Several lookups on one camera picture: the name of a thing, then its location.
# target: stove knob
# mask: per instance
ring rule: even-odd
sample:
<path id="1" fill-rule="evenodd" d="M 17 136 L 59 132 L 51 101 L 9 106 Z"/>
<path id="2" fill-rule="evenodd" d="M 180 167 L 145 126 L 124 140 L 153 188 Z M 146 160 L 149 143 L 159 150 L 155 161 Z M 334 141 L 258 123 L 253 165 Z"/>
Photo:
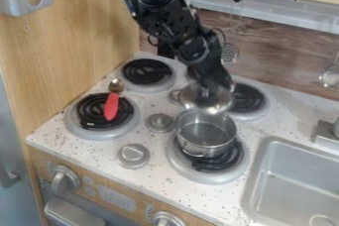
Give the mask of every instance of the stove knob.
<path id="1" fill-rule="evenodd" d="M 76 191 L 81 187 L 80 179 L 75 172 L 64 166 L 57 166 L 54 171 L 52 191 L 63 195 L 68 191 Z"/>
<path id="2" fill-rule="evenodd" d="M 156 226 L 186 226 L 179 217 L 166 211 L 157 212 L 153 218 L 153 224 Z"/>

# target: white speckled countertop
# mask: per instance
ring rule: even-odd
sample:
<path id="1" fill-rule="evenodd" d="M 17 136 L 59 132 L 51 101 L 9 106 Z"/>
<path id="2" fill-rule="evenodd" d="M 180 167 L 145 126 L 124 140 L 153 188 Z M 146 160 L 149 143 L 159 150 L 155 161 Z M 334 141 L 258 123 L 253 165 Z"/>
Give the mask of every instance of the white speckled countertop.
<path id="1" fill-rule="evenodd" d="M 177 71 L 173 89 L 182 88 L 186 83 L 183 65 L 174 60 L 162 60 L 169 62 Z M 86 94 L 107 91 L 107 85 L 115 75 L 115 72 L 109 74 Z M 339 116 L 339 102 L 254 80 L 240 77 L 236 79 L 262 89 L 271 103 L 270 112 L 266 117 L 253 122 L 237 121 L 239 137 L 250 150 L 251 162 L 261 141 L 269 136 L 319 148 L 311 143 L 311 136 L 318 120 L 334 122 Z M 174 117 L 180 111 L 178 106 L 168 103 L 168 93 L 165 91 L 148 95 L 124 92 L 139 105 L 143 120 L 160 112 Z M 245 215 L 240 207 L 249 169 L 239 179 L 230 183 L 222 185 L 195 183 L 179 175 L 167 161 L 165 147 L 171 134 L 151 133 L 145 127 L 145 121 L 141 121 L 132 133 L 118 140 L 93 142 L 71 135 L 64 127 L 62 118 L 63 111 L 27 137 L 27 143 L 217 225 L 260 225 Z M 142 169 L 123 169 L 116 162 L 118 150 L 132 143 L 143 144 L 150 150 L 151 160 Z"/>

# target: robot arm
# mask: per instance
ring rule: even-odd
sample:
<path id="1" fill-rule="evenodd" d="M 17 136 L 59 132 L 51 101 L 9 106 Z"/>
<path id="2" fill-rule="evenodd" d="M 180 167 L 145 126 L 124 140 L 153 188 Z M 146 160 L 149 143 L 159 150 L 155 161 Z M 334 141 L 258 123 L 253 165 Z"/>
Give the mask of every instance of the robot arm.
<path id="1" fill-rule="evenodd" d="M 168 43 L 203 87 L 232 89 L 221 64 L 222 47 L 215 32 L 201 26 L 184 0 L 125 0 L 132 17 L 153 37 Z"/>

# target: metal pot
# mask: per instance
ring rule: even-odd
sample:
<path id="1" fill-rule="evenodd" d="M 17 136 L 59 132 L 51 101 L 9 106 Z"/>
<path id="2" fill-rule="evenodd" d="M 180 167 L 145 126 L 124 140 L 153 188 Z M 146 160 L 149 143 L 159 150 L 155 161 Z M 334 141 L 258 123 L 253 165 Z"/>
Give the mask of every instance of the metal pot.
<path id="1" fill-rule="evenodd" d="M 174 128 L 183 152 L 197 158 L 221 156 L 237 135 L 237 126 L 228 115 L 208 115 L 192 110 L 181 112 Z"/>

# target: sink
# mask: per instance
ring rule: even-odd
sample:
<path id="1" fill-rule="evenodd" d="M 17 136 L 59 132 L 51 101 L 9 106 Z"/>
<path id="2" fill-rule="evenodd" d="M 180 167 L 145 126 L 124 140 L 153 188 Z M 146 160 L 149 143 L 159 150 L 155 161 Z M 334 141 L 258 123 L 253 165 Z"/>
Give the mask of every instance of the sink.
<path id="1" fill-rule="evenodd" d="M 242 207 L 269 226 L 339 226 L 339 157 L 280 138 L 264 140 Z"/>

